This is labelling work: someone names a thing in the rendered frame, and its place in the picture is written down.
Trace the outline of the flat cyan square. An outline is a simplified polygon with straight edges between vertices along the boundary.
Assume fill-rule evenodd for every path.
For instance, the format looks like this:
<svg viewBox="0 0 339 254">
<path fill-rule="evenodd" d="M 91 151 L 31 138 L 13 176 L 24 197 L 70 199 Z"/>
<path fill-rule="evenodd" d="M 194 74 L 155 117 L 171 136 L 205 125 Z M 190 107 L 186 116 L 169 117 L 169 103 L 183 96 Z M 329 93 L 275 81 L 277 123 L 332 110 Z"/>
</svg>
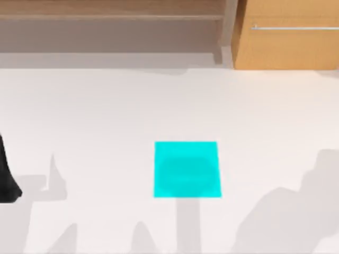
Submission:
<svg viewBox="0 0 339 254">
<path fill-rule="evenodd" d="M 155 198 L 221 198 L 215 141 L 156 141 Z"/>
</svg>

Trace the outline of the open wooden shelf unit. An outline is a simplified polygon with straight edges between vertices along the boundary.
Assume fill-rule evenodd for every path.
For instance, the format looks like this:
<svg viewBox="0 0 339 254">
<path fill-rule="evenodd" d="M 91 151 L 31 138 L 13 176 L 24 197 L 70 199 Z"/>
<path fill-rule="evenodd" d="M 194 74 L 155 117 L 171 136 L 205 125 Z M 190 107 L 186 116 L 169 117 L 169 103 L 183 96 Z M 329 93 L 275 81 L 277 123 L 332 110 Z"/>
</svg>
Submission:
<svg viewBox="0 0 339 254">
<path fill-rule="evenodd" d="M 236 4 L 0 0 L 0 68 L 231 68 Z"/>
</svg>

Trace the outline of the wooden cupboard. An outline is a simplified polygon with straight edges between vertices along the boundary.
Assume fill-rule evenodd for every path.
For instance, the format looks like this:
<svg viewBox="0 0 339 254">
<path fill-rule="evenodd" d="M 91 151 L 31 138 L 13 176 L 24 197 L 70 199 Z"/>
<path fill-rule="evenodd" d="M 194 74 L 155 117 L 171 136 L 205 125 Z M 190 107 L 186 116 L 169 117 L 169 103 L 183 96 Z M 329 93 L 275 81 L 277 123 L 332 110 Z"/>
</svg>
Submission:
<svg viewBox="0 0 339 254">
<path fill-rule="evenodd" d="M 339 31 L 258 31 L 258 26 L 339 26 L 339 0 L 238 0 L 231 40 L 238 70 L 335 70 Z"/>
</svg>

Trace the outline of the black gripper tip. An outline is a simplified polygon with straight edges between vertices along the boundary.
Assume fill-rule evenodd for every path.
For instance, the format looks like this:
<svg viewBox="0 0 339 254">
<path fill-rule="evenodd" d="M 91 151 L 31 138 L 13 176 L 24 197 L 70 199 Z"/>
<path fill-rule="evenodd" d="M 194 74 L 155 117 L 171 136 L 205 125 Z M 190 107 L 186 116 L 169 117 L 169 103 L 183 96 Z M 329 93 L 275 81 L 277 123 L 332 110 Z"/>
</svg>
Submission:
<svg viewBox="0 0 339 254">
<path fill-rule="evenodd" d="M 0 204 L 14 203 L 22 194 L 22 190 L 10 172 L 3 138 L 0 134 Z"/>
</svg>

